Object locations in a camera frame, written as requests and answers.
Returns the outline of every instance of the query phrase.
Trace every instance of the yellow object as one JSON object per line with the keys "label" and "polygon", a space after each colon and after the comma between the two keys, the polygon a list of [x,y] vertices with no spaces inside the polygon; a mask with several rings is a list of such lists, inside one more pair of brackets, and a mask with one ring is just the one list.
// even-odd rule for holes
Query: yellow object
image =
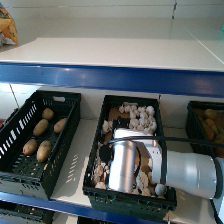
{"label": "yellow object", "polygon": [[15,22],[0,3],[0,46],[2,44],[17,44],[17,42]]}

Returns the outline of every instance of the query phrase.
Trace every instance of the black plastic crate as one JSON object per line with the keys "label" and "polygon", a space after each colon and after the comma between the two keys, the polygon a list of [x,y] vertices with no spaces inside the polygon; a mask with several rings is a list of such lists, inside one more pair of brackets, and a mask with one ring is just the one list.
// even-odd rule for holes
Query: black plastic crate
{"label": "black plastic crate", "polygon": [[[213,110],[224,110],[223,103],[213,103],[213,102],[197,102],[191,101],[188,104],[188,117],[187,117],[187,124],[186,124],[186,132],[189,138],[200,139],[200,140],[207,140],[203,128],[200,124],[200,121],[197,118],[194,109],[213,109]],[[209,155],[211,157],[216,157],[212,147],[209,146],[202,146],[198,144],[191,144],[193,152],[203,155]]]}
{"label": "black plastic crate", "polygon": [[[159,105],[156,99],[105,96],[94,142],[89,156],[89,162],[84,176],[83,192],[89,197],[91,205],[94,209],[155,221],[162,221],[163,217],[169,210],[173,211],[176,208],[177,201],[176,191],[174,188],[167,187],[167,193],[165,195],[166,199],[160,199],[111,190],[96,189],[91,186],[91,175],[94,169],[94,161],[98,149],[98,141],[100,138],[99,133],[101,127],[104,120],[107,120],[110,109],[121,106],[123,102],[138,103],[138,106],[153,106],[155,109],[154,117],[157,122],[156,135],[164,135],[160,118]],[[159,144],[163,150],[167,150],[164,141],[160,141]]]}
{"label": "black plastic crate", "polygon": [[[77,93],[36,91],[0,130],[0,191],[48,199],[57,182],[62,164],[80,120],[81,95]],[[47,131],[35,137],[38,146],[51,142],[48,159],[40,163],[36,153],[25,156],[24,144],[33,136],[33,129],[42,119],[45,108],[54,111]],[[67,117],[59,134],[54,124]]]}
{"label": "black plastic crate", "polygon": [[114,222],[100,221],[96,219],[84,218],[79,216],[77,224],[116,224]]}
{"label": "black plastic crate", "polygon": [[0,201],[0,217],[21,224],[51,224],[54,212]]}

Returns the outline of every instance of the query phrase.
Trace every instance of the white shelf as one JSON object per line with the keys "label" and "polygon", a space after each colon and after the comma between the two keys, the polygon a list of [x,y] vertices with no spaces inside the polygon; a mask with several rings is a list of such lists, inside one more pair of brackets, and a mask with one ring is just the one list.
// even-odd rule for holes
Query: white shelf
{"label": "white shelf", "polygon": [[19,44],[1,48],[0,61],[224,71],[221,27],[215,27],[218,42],[217,32],[209,36],[210,50],[184,27],[194,24],[195,36],[203,39],[200,35],[214,31],[214,23],[201,27],[201,21],[16,19]]}
{"label": "white shelf", "polygon": [[[83,195],[82,185],[97,123],[96,120],[81,119],[51,199],[91,207],[88,197]],[[164,132],[166,136],[187,137],[184,129],[164,128]],[[189,144],[168,142],[167,147],[169,150],[192,152]],[[164,220],[183,224],[215,224],[209,200],[180,190],[177,190],[176,210],[169,212]],[[72,218],[68,218],[66,224],[72,224]]]}

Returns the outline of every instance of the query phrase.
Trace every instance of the white wall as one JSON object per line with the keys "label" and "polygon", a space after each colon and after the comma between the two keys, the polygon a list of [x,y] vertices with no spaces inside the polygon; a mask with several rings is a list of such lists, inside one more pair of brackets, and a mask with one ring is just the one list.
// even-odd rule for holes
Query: white wall
{"label": "white wall", "polygon": [[[175,0],[1,0],[15,18],[171,18]],[[176,18],[219,18],[224,0],[177,0]]]}

